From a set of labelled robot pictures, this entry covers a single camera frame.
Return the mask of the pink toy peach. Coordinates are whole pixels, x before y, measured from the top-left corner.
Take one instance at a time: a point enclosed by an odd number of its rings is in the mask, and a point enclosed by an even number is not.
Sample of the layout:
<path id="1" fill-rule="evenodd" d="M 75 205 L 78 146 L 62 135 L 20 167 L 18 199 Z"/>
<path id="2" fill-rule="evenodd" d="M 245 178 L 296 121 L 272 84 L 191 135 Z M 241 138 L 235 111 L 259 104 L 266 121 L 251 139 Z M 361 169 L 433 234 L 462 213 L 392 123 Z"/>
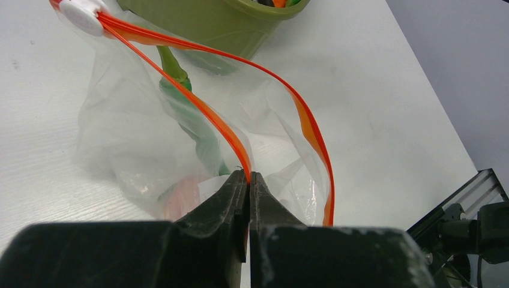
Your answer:
<path id="1" fill-rule="evenodd" d="M 162 219 L 176 221 L 197 208 L 203 202 L 199 184 L 209 179 L 205 175 L 190 175 L 177 182 L 163 202 Z"/>

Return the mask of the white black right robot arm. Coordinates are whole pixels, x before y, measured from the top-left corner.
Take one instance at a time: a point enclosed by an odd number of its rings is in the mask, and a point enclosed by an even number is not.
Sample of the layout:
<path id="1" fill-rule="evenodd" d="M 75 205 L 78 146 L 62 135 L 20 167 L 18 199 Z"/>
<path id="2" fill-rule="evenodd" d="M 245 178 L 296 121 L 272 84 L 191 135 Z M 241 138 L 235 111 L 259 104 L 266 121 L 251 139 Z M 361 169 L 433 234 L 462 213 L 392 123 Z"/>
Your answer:
<path id="1" fill-rule="evenodd" d="M 508 202 L 487 204 L 468 219 L 459 203 L 436 208 L 408 230 L 421 247 L 437 287 L 472 287 L 470 255 L 476 255 L 477 283 L 483 262 L 508 261 Z"/>

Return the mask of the clear zip bag orange zipper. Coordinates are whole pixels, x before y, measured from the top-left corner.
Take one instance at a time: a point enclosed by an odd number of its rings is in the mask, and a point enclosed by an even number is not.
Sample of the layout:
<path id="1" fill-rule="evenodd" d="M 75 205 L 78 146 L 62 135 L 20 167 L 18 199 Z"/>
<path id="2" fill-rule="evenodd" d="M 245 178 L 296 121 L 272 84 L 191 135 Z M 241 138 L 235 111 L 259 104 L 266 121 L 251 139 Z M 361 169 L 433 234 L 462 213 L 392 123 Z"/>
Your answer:
<path id="1" fill-rule="evenodd" d="M 331 160 L 302 96 L 246 59 L 177 37 L 110 1 L 52 1 L 94 50 L 75 157 L 175 221 L 228 176 L 254 181 L 308 225 L 334 222 Z"/>

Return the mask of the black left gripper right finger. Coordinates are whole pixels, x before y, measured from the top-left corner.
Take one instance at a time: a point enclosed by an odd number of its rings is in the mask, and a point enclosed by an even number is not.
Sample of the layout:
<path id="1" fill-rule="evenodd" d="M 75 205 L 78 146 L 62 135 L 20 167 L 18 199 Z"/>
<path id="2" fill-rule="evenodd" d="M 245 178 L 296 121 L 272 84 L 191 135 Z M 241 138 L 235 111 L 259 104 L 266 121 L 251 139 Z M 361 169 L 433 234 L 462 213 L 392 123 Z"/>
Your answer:
<path id="1" fill-rule="evenodd" d="M 421 249 L 403 230 L 307 226 L 250 183 L 252 287 L 435 287 Z"/>

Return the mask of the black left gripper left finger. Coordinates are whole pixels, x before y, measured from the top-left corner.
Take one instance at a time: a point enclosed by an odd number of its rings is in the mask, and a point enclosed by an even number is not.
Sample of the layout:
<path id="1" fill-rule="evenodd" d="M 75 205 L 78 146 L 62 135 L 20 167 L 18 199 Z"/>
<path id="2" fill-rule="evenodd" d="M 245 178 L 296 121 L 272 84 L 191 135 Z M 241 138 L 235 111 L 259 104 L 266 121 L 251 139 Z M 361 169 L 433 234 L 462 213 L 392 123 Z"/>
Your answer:
<path id="1" fill-rule="evenodd" d="M 248 192 L 237 170 L 176 221 L 30 225 L 1 257 L 1 286 L 239 287 Z"/>

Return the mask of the green toy chili pepper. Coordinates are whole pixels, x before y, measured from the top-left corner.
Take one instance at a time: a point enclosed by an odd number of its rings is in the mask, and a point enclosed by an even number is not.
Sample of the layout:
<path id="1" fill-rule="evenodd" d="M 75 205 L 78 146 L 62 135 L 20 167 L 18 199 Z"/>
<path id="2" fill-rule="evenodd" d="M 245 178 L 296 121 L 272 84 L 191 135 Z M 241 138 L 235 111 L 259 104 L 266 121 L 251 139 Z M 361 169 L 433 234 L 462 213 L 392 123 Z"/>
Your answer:
<path id="1" fill-rule="evenodd" d="M 192 84 L 188 74 L 181 68 L 170 48 L 157 46 L 157 50 L 163 71 L 191 92 Z M 199 109 L 165 77 L 161 78 L 159 87 L 164 93 L 166 101 L 175 112 L 179 126 L 194 141 L 196 156 L 207 172 L 213 176 L 230 174 L 230 170 L 222 157 L 215 132 L 213 132 L 207 119 Z"/>

